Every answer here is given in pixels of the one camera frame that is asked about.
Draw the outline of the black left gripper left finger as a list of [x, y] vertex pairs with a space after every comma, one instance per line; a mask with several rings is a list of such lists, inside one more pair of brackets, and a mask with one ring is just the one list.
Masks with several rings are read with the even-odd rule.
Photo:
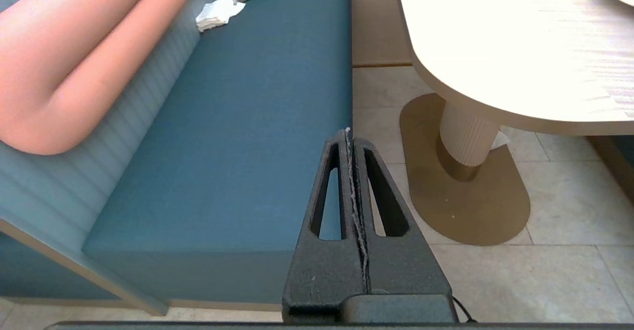
[[[339, 180], [340, 239], [320, 238], [330, 174]], [[285, 321], [339, 321], [342, 305], [369, 290], [365, 227], [358, 205], [351, 130], [324, 144], [282, 296]]]

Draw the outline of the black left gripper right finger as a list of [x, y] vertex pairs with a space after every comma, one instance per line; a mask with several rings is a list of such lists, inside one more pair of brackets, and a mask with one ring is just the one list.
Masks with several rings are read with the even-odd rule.
[[354, 142], [362, 274], [372, 294], [450, 297], [452, 289], [376, 147]]

